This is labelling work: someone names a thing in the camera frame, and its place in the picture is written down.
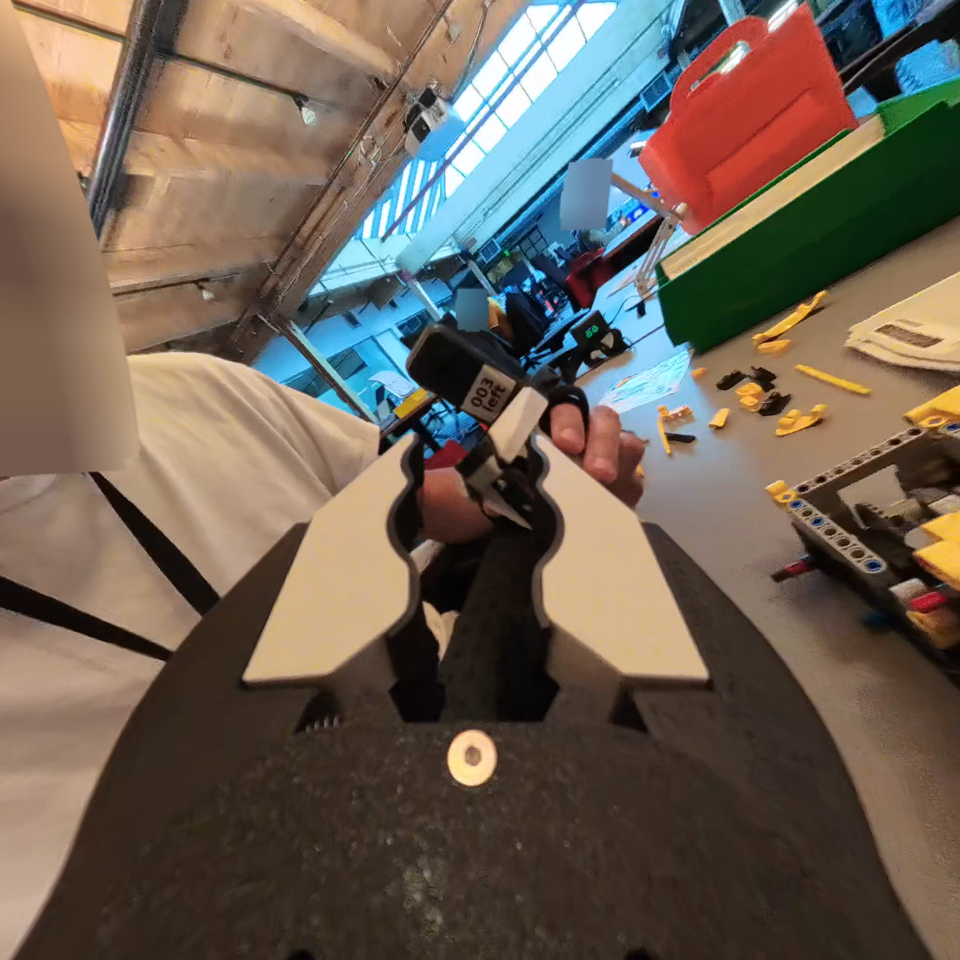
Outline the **person's left hand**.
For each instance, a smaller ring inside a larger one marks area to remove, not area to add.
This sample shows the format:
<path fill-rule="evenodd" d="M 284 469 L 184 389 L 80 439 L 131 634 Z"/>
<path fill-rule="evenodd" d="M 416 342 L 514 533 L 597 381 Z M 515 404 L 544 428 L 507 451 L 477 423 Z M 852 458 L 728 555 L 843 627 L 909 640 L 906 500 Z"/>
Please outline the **person's left hand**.
<path fill-rule="evenodd" d="M 572 403 L 559 404 L 550 413 L 552 443 L 590 477 L 630 509 L 643 496 L 642 459 L 645 444 L 622 428 L 616 411 L 605 405 L 590 410 L 585 421 Z"/>

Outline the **black device green lights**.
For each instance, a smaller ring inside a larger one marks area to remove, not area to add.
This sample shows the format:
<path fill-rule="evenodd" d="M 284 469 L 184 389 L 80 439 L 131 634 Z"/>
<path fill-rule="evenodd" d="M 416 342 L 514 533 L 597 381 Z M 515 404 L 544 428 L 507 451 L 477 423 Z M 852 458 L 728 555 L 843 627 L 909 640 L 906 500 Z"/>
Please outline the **black device green lights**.
<path fill-rule="evenodd" d="M 595 310 L 571 328 L 580 362 L 593 366 L 624 354 L 628 344 L 621 331 Z"/>

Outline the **person's left forearm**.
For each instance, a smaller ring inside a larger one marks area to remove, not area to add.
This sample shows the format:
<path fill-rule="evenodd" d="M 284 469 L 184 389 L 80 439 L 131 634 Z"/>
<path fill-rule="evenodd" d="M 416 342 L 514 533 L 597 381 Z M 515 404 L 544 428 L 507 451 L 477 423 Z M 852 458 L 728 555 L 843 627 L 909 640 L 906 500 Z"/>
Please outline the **person's left forearm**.
<path fill-rule="evenodd" d="M 417 502 L 421 516 L 417 536 L 422 541 L 448 546 L 469 544 L 485 538 L 494 528 L 453 467 L 427 470 Z"/>

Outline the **person's white shirt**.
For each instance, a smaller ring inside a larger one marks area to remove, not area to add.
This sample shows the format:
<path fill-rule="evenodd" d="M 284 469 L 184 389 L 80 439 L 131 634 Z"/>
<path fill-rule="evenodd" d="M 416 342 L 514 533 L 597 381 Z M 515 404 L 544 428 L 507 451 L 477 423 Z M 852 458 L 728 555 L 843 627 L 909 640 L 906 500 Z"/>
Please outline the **person's white shirt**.
<path fill-rule="evenodd" d="M 105 472 L 225 595 L 378 455 L 354 415 L 206 354 L 128 359 L 138 455 Z M 200 615 L 90 477 L 2 481 L 2 574 L 176 650 Z M 162 664 L 2 611 L 1 949 L 47 901 L 90 794 Z"/>

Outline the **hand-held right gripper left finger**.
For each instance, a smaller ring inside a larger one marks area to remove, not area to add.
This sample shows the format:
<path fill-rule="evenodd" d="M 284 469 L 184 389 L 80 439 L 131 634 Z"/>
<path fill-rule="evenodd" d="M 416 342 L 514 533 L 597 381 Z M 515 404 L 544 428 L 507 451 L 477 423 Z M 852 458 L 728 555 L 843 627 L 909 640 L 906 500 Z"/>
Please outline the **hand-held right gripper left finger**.
<path fill-rule="evenodd" d="M 387 693 L 390 641 L 421 610 L 411 551 L 423 445 L 406 436 L 312 517 L 243 673 L 251 688 Z"/>

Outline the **red office chair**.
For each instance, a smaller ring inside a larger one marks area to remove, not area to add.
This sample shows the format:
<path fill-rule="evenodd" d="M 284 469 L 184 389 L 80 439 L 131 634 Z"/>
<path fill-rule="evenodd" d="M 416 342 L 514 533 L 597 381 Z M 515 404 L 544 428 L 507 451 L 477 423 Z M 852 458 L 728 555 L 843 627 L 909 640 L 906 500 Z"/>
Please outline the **red office chair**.
<path fill-rule="evenodd" d="M 569 265 L 569 272 L 562 282 L 563 292 L 574 310 L 593 306 L 596 294 L 611 277 L 610 263 L 602 247 L 588 250 Z"/>

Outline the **red plastic carry case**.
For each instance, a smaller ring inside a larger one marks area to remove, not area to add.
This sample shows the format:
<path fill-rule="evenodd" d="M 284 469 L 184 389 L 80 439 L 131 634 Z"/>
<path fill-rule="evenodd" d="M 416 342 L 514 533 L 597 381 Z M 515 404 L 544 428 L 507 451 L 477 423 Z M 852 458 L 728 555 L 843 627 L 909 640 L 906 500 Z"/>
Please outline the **red plastic carry case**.
<path fill-rule="evenodd" d="M 801 3 L 774 29 L 758 16 L 721 32 L 678 76 L 637 162 L 700 234 L 780 174 L 858 126 L 821 31 Z"/>

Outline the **green storage bin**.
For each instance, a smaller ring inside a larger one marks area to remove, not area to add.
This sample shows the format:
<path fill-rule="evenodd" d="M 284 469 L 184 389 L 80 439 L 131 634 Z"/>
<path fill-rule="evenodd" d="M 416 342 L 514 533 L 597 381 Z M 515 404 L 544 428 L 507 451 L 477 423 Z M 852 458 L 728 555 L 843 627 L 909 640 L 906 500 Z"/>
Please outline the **green storage bin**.
<path fill-rule="evenodd" d="M 880 143 L 677 278 L 656 270 L 670 342 L 707 352 L 956 218 L 958 90 L 882 102 Z"/>

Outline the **scattered yellow black bricks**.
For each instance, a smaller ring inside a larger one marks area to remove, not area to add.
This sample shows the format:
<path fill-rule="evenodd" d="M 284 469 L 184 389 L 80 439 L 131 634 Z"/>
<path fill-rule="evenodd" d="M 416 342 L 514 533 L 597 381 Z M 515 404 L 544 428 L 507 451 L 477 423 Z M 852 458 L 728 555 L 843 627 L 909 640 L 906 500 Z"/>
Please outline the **scattered yellow black bricks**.
<path fill-rule="evenodd" d="M 778 356 L 791 346 L 786 336 L 802 321 L 819 312 L 825 305 L 828 291 L 815 294 L 809 301 L 800 303 L 785 318 L 768 329 L 753 334 L 750 341 L 758 354 Z M 720 392 L 732 391 L 739 409 L 761 417 L 777 417 L 774 436 L 783 438 L 800 433 L 813 426 L 819 426 L 826 417 L 824 404 L 816 404 L 809 411 L 787 411 L 791 394 L 777 389 L 777 376 L 766 367 L 753 365 L 750 368 L 735 369 L 715 384 Z M 655 427 L 658 442 L 664 453 L 671 456 L 678 445 L 690 445 L 696 441 L 694 435 L 685 434 L 668 428 L 670 424 L 684 422 L 693 417 L 690 406 L 679 405 L 670 408 L 660 403 L 655 409 Z"/>

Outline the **partly built toy brick car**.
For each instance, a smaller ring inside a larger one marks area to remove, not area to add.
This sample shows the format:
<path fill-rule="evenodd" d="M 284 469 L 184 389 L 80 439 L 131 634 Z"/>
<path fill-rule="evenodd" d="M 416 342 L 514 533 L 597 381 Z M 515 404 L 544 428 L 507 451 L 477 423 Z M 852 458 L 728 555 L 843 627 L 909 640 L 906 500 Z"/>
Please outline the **partly built toy brick car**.
<path fill-rule="evenodd" d="M 771 578 L 819 570 L 842 582 L 957 687 L 958 386 L 903 418 L 903 429 L 856 455 L 766 486 L 804 549 Z"/>

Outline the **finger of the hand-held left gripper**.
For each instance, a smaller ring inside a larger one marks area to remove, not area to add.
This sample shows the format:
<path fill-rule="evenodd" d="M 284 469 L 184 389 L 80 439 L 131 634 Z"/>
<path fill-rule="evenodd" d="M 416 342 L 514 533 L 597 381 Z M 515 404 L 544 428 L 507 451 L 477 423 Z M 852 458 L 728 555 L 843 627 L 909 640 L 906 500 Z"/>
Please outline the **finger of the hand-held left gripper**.
<path fill-rule="evenodd" d="M 546 414 L 548 400 L 532 387 L 523 387 L 489 427 L 489 443 L 499 463 L 522 456 L 528 439 Z"/>
<path fill-rule="evenodd" d="M 486 499 L 492 482 L 512 466 L 504 466 L 498 462 L 496 456 L 491 455 L 486 459 L 477 459 L 473 456 L 467 456 L 461 462 L 456 464 L 456 474 L 462 481 L 467 495 L 479 506 L 482 514 L 492 522 L 510 522 L 510 520 L 499 518 L 488 512 L 486 508 Z"/>

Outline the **colourful printed leaflet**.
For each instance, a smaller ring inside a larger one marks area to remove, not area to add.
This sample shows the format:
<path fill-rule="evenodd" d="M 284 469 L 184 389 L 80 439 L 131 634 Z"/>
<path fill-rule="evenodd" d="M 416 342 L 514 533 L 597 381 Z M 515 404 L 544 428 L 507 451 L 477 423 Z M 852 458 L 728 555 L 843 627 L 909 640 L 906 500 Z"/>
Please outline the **colourful printed leaflet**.
<path fill-rule="evenodd" d="M 690 362 L 690 348 L 682 346 L 654 366 L 622 378 L 603 394 L 599 405 L 622 414 L 650 403 L 659 404 L 680 389 Z"/>

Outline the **closed instruction booklet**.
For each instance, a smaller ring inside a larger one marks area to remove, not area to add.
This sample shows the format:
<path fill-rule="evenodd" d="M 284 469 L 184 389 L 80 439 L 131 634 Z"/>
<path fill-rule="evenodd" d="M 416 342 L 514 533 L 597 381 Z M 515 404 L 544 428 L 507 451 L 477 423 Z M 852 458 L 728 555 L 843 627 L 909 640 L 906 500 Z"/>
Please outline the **closed instruction booklet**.
<path fill-rule="evenodd" d="M 855 324 L 845 346 L 892 366 L 958 376 L 959 273 Z"/>

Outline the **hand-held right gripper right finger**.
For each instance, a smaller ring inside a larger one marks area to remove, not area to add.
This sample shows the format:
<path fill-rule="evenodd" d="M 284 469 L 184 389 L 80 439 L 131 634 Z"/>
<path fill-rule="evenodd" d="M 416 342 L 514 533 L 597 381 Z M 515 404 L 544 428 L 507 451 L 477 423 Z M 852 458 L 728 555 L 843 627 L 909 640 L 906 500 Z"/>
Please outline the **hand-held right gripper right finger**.
<path fill-rule="evenodd" d="M 556 522 L 534 567 L 534 611 L 548 634 L 545 670 L 603 716 L 638 691 L 708 690 L 711 674 L 642 522 L 546 437 L 535 489 Z"/>

